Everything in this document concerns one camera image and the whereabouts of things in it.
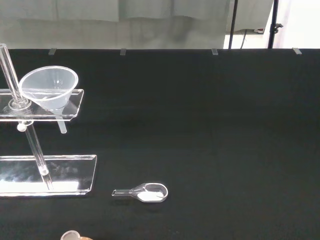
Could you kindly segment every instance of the black tablecloth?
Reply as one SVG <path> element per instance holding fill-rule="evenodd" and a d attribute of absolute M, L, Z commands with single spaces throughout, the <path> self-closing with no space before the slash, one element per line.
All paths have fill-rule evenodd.
<path fill-rule="evenodd" d="M 301 51 L 11 50 L 19 78 L 48 65 L 79 75 L 68 133 L 34 125 L 45 155 L 98 165 L 89 196 L 0 199 L 0 239 L 320 239 L 320 51 Z M 0 153 L 31 153 L 16 124 L 0 124 Z M 148 182 L 166 201 L 111 196 Z"/>

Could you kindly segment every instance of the white curtain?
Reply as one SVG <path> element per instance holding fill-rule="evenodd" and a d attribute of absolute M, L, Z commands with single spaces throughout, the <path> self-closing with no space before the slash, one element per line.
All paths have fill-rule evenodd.
<path fill-rule="evenodd" d="M 223 47 L 230 0 L 0 0 L 10 48 Z"/>
<path fill-rule="evenodd" d="M 319 12 L 318 0 L 280 1 L 277 23 L 284 27 L 275 35 L 273 48 L 319 49 Z"/>

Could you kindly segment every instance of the clear acrylic stand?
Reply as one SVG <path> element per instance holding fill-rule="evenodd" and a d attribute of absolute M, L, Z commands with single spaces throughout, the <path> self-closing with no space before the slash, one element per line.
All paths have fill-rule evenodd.
<path fill-rule="evenodd" d="M 9 86 L 9 89 L 0 89 L 0 122 L 18 122 L 17 129 L 26 133 L 33 153 L 33 156 L 0 156 L 0 196 L 64 196 L 90 192 L 97 156 L 44 156 L 33 126 L 34 121 L 58 122 L 61 132 L 65 133 L 64 122 L 78 115 L 84 91 L 69 92 L 70 98 L 63 108 L 43 109 L 19 91 L 18 78 L 5 44 L 0 44 L 0 64 Z"/>

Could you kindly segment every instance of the plastic funnel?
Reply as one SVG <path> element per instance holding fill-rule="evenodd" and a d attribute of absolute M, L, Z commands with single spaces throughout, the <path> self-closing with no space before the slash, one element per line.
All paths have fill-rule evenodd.
<path fill-rule="evenodd" d="M 21 95 L 45 110 L 61 115 L 72 90 L 78 84 L 75 71 L 64 66 L 45 66 L 25 75 L 19 82 Z M 56 118 L 60 131 L 67 132 L 62 117 Z"/>

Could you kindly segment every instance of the acrylic base plate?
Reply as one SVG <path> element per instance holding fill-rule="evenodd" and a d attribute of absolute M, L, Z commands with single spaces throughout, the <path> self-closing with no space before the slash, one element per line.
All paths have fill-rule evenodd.
<path fill-rule="evenodd" d="M 0 197 L 85 195 L 91 191 L 96 155 L 47 155 L 54 191 L 49 191 L 34 156 L 0 156 Z"/>

